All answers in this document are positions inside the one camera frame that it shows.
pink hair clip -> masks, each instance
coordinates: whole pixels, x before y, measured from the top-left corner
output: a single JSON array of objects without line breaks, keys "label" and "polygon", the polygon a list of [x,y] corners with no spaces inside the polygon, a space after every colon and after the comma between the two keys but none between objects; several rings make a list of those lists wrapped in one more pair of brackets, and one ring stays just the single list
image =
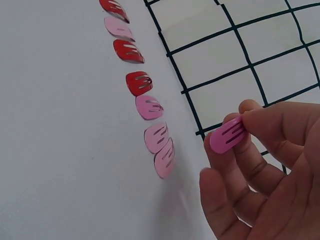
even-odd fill
[{"label": "pink hair clip", "polygon": [[154,120],[160,118],[164,113],[164,108],[153,96],[140,95],[135,98],[136,109],[144,120]]},{"label": "pink hair clip", "polygon": [[120,19],[113,16],[107,16],[104,18],[104,25],[113,36],[135,42],[135,38],[130,28]]},{"label": "pink hair clip", "polygon": [[174,165],[175,147],[172,139],[170,138],[164,148],[154,156],[154,167],[158,176],[165,179],[173,171]]},{"label": "pink hair clip", "polygon": [[169,141],[168,127],[165,122],[158,123],[144,131],[144,142],[152,154],[158,153]]},{"label": "pink hair clip", "polygon": [[215,153],[224,154],[237,145],[246,136],[246,133],[242,116],[238,116],[212,133],[210,147]]}]

hot pink hair clip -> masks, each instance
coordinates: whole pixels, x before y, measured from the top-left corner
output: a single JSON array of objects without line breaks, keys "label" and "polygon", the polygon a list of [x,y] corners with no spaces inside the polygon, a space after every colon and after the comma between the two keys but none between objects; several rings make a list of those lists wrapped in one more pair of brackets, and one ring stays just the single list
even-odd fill
[{"label": "hot pink hair clip", "polygon": [[242,123],[242,116],[238,116],[212,133],[210,147],[215,153],[223,154],[244,139],[246,134],[247,131]]}]

black grid lines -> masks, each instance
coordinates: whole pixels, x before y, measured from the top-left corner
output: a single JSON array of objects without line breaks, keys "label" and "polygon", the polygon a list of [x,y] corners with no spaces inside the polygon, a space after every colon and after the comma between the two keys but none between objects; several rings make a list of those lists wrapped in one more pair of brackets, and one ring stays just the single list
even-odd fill
[{"label": "black grid lines", "polygon": [[[157,30],[159,32],[159,36],[160,36],[160,39],[163,43],[163,46],[165,48],[165,51],[166,51],[166,55],[167,57],[170,59],[171,63],[172,63],[172,66],[176,72],[176,75],[181,83],[181,86],[183,88],[182,90],[182,94],[184,94],[186,96],[186,99],[190,105],[190,108],[191,108],[191,111],[193,113],[193,116],[194,116],[194,119],[195,119],[195,122],[196,122],[196,125],[198,127],[198,131],[195,133],[197,136],[200,135],[202,137],[202,139],[205,138],[205,133],[206,132],[209,132],[209,131],[212,131],[218,127],[220,127],[222,125],[222,123],[216,123],[212,126],[209,126],[209,127],[206,127],[206,128],[202,128],[202,124],[201,124],[201,121],[199,119],[199,116],[196,112],[196,109],[195,109],[195,106],[192,102],[192,99],[190,97],[190,92],[193,91],[193,90],[196,90],[196,89],[199,89],[199,88],[202,88],[204,86],[207,86],[207,85],[210,85],[212,83],[215,83],[217,81],[220,81],[220,80],[223,80],[227,77],[230,77],[232,75],[235,75],[235,74],[238,74],[240,72],[243,72],[245,70],[250,70],[254,76],[254,79],[256,81],[256,84],[257,84],[257,87],[259,89],[259,92],[261,94],[261,97],[262,97],[262,100],[263,100],[263,103],[264,103],[264,108],[265,107],[268,107],[268,106],[271,106],[273,104],[276,104],[278,102],[282,102],[282,101],[287,101],[291,98],[294,98],[298,95],[301,95],[303,93],[306,93],[312,89],[315,89],[315,88],[319,88],[320,89],[320,78],[319,78],[319,73],[318,73],[318,70],[317,70],[317,66],[315,64],[315,61],[314,61],[314,58],[309,50],[309,47],[310,46],[313,46],[313,45],[316,45],[316,44],[319,44],[320,43],[320,39],[318,40],[315,40],[315,41],[312,41],[312,42],[308,42],[308,43],[305,43],[304,39],[303,39],[303,36],[302,36],[302,30],[301,30],[301,27],[300,27],[300,24],[295,16],[295,12],[296,11],[300,11],[300,10],[303,10],[303,9],[308,9],[308,8],[313,8],[313,7],[317,7],[317,6],[320,6],[320,2],[317,2],[317,3],[312,3],[312,4],[306,4],[306,5],[302,5],[302,6],[299,6],[299,7],[294,7],[292,8],[288,2],[288,0],[283,0],[285,1],[288,9],[286,10],[282,10],[282,11],[279,11],[279,12],[275,12],[275,13],[272,13],[272,14],[269,14],[269,15],[265,15],[265,16],[262,16],[262,17],[258,17],[258,18],[255,18],[255,19],[252,19],[252,20],[249,20],[249,21],[246,21],[246,22],[243,22],[243,23],[240,23],[240,24],[235,24],[233,19],[232,19],[232,16],[230,15],[230,13],[228,12],[228,9],[227,7],[224,5],[224,4],[220,4],[218,2],[218,0],[214,0],[214,2],[212,2],[212,4],[216,4],[218,8],[222,8],[225,16],[227,17],[231,27],[227,27],[221,31],[218,31],[218,32],[213,32],[212,34],[209,34],[205,37],[202,37],[198,40],[195,40],[193,42],[190,42],[188,44],[185,44],[177,49],[174,49],[174,50],[170,50],[168,45],[167,45],[167,42],[166,42],[166,39],[164,38],[163,34],[162,34],[162,30],[161,30],[161,26],[159,25],[159,22],[153,12],[153,9],[151,7],[151,5],[155,4],[156,2],[158,2],[160,0],[152,0],[150,2],[147,2],[147,0],[144,0],[145,2],[145,5],[147,6],[150,14],[151,14],[151,17],[157,27]],[[258,22],[261,22],[261,21],[265,21],[265,20],[268,20],[268,19],[271,19],[271,18],[275,18],[275,17],[278,17],[278,16],[281,16],[281,15],[285,15],[285,14],[291,14],[295,23],[296,23],[296,26],[297,26],[297,29],[298,29],[298,32],[299,32],[299,38],[300,38],[300,41],[301,41],[301,45],[297,46],[297,47],[294,47],[294,48],[291,48],[289,50],[286,50],[286,51],[283,51],[283,52],[280,52],[278,54],[275,54],[273,56],[269,56],[265,59],[262,59],[262,60],[259,60],[259,61],[256,61],[256,62],[251,62],[250,60],[250,56],[247,52],[247,49],[246,49],[246,46],[241,38],[241,35],[239,34],[239,31],[238,29],[240,28],[243,28],[243,27],[246,27],[246,26],[249,26],[249,25],[252,25],[252,24],[255,24],[255,23],[258,23]],[[243,51],[243,54],[244,54],[244,57],[245,57],[245,60],[247,62],[247,65],[246,66],[243,66],[243,67],[240,67],[238,69],[234,69],[230,72],[227,72],[223,75],[220,75],[218,77],[215,77],[214,79],[211,79],[211,80],[208,80],[208,81],[204,81],[200,84],[196,84],[196,85],[193,85],[193,86],[190,86],[190,87],[187,87],[183,77],[182,77],[182,74],[181,74],[181,71],[179,70],[174,58],[173,58],[173,55],[177,54],[177,53],[180,53],[184,50],[187,50],[193,46],[196,46],[200,43],[203,43],[205,41],[208,41],[210,39],[213,39],[213,38],[216,38],[218,36],[221,36],[221,35],[224,35],[226,33],[230,33],[230,32],[234,32],[235,33],[235,36],[241,46],[241,49]],[[256,66],[259,66],[261,64],[264,64],[264,63],[267,63],[269,61],[272,61],[272,60],[275,60],[275,59],[278,59],[278,58],[281,58],[285,55],[288,55],[290,53],[293,53],[293,52],[296,52],[298,50],[302,50],[302,49],[305,49],[307,51],[307,54],[310,58],[310,61],[312,63],[312,66],[313,66],[313,69],[314,69],[314,74],[315,74],[315,77],[316,77],[316,80],[317,80],[317,83],[316,84],[313,84],[313,85],[310,85],[304,89],[300,89],[299,91],[297,92],[294,92],[290,95],[287,95],[287,96],[284,96],[282,97],[281,99],[278,99],[278,100],[275,100],[273,102],[268,102],[267,100],[267,97],[266,97],[266,94],[265,94],[265,91],[263,89],[263,86],[260,82],[260,79],[259,79],[259,76],[255,70],[255,67]],[[266,155],[268,154],[267,151],[263,152],[262,155]],[[284,166],[282,166],[283,168],[283,171],[286,173],[286,168]]]}]

red hair clip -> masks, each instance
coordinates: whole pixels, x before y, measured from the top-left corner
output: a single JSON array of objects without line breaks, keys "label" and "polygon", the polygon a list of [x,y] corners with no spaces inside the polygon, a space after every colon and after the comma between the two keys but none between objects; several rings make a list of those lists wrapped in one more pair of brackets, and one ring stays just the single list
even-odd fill
[{"label": "red hair clip", "polygon": [[130,92],[136,97],[145,94],[153,87],[151,78],[144,71],[129,73],[126,76],[126,85]]},{"label": "red hair clip", "polygon": [[116,39],[113,42],[116,54],[124,61],[144,64],[145,59],[138,48],[129,41]]},{"label": "red hair clip", "polygon": [[126,23],[130,23],[130,20],[123,9],[123,7],[117,3],[115,0],[99,0],[101,7],[106,10],[110,14],[116,15],[121,20],[125,21]]}]

hair clip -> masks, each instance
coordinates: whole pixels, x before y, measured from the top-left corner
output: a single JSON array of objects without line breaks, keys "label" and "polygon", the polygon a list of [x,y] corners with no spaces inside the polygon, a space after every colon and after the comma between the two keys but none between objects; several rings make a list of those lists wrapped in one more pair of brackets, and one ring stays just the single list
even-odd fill
[{"label": "hair clip", "polygon": [[117,18],[120,18],[126,23],[130,23],[129,18],[123,9],[123,7],[117,3],[115,0],[99,0],[101,7],[106,10],[108,13],[115,15]]},{"label": "hair clip", "polygon": [[144,142],[152,154],[158,153],[169,141],[168,127],[165,122],[158,123],[144,131]]},{"label": "hair clip", "polygon": [[144,57],[141,55],[140,51],[133,43],[121,39],[116,39],[113,42],[113,47],[116,54],[122,60],[140,64],[145,63]]},{"label": "hair clip", "polygon": [[242,116],[238,116],[212,133],[210,147],[217,154],[223,154],[237,145],[246,136],[246,133]]},{"label": "hair clip", "polygon": [[107,16],[104,18],[104,25],[106,29],[115,37],[125,38],[135,42],[135,38],[130,28],[118,18]]},{"label": "hair clip", "polygon": [[148,95],[141,95],[135,98],[136,109],[144,120],[154,120],[160,118],[164,113],[164,108],[157,99]]},{"label": "hair clip", "polygon": [[158,176],[167,178],[175,165],[175,147],[170,138],[164,148],[154,156],[154,168]]},{"label": "hair clip", "polygon": [[126,75],[126,85],[134,96],[140,96],[153,88],[152,80],[144,71],[135,71]]}]

